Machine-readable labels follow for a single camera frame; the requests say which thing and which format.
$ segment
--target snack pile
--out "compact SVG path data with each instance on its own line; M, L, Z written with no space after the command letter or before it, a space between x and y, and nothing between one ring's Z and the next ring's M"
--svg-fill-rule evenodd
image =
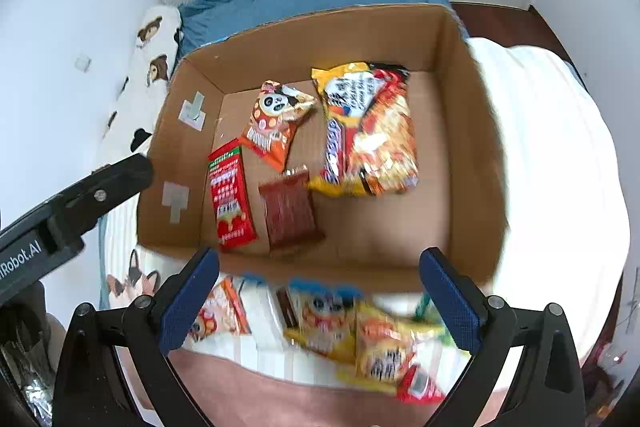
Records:
M326 161L309 187L330 196L404 192L418 182L408 71L352 62L312 70L326 115Z
M257 288L267 292L259 293L260 305L255 308ZM250 313L242 298L254 303L247 309ZM265 299L272 304L262 306ZM247 317L251 317L257 324L256 344L264 337L260 328L279 331L289 345L337 362L339 380L405 403L437 403L445 395L420 364L422 360L428 366L430 359L420 359L418 351L428 341L442 343L448 333L437 311L438 319L432 323L418 319L421 313L418 307L415 317L391 315L354 289L299 281L272 291L251 279L226 276L211 289L188 339L197 344L223 333L250 335Z
M377 196L404 192L418 182L408 71L401 66L352 62L330 70L312 69L311 74L326 117L324 166L311 178L306 168L294 166L283 177L258 185L271 253L324 237L316 226L309 190L329 196ZM267 80L241 136L209 156L222 248L242 247L257 239L240 146L283 172L297 127L315 104L311 94Z

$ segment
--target bed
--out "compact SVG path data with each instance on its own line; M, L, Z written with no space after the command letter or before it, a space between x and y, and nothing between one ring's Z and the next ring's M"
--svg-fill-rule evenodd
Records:
M132 57L129 86L137 78L137 87L125 87L98 165L148 149L162 94L170 85L170 68L162 70L166 79L154 81L158 68L156 73L150 71L156 57L166 55L172 64L201 45L233 33L318 10L415 2L450 8L448 0L163 1L177 9L163 7L165 19L171 22L156 30L152 24L158 9L144 17L137 44L153 35L148 45L136 46ZM629 243L609 131L593 100L556 55L528 46L505 49L486 39L469 39L462 25L460 30L478 62L505 151L509 230L498 269L483 290L487 295L501 295L514 307L542 309L551 301L561 303L578 355L585 358L609 311ZM142 292L153 293L183 266L181 261L138 244L137 203L132 198L100 222L102 308L125 305ZM399 314L411 314L420 296L378 295L374 299ZM253 336L215 335L200 343L187 341L184 348L291 383L345 386L335 377L332 362L278 343L273 335L260 335L260 328L252 329ZM496 407L518 358L519 351L513 349L496 386ZM433 343L420 354L420 360L431 367L438 386L448 392L468 354ZM185 364L191 367L193 360Z

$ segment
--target cat print fabric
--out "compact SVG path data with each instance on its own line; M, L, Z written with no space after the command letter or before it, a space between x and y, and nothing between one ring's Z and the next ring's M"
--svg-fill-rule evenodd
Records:
M140 266L138 252L133 250L124 279L120 281L113 275L108 275L107 286L110 308L126 308L141 295L155 295L160 287L160 274L158 270L153 270L145 275Z
M155 6L136 29L125 80L118 83L114 107L105 116L106 133L98 149L97 167L117 163L148 145L169 89L181 23L177 8Z

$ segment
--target tape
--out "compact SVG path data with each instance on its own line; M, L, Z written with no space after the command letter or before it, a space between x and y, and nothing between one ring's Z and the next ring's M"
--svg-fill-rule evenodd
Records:
M178 120L184 122L190 127L193 127L196 131L202 131L204 119L207 116L206 113L202 111L203 103L204 95L198 91L193 97L193 102L185 100L182 103Z
M180 213L186 210L189 203L189 187L171 182L164 182L162 188L162 206L171 208L169 223L180 223Z

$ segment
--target snack bag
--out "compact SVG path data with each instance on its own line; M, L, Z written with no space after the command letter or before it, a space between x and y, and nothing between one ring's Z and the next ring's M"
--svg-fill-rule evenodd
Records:
M352 62L311 70L327 120L326 159L309 188L330 196L404 192L418 182L408 71Z
M240 149L238 140L233 139L209 155L209 184L222 248L246 245L258 237L251 220Z
M298 122L315 103L310 94L267 80L262 84L240 143L282 172Z
M393 317L364 301L356 308L356 364L338 377L368 389L397 394L418 344L437 336L442 326Z
M244 307L229 275L213 286L188 334L199 342L213 333L250 333Z
M272 250L324 237L316 226L313 201L306 187L308 181L309 171L301 168L258 186Z
M355 360L353 297L282 288L276 293L284 316L284 336L336 362Z

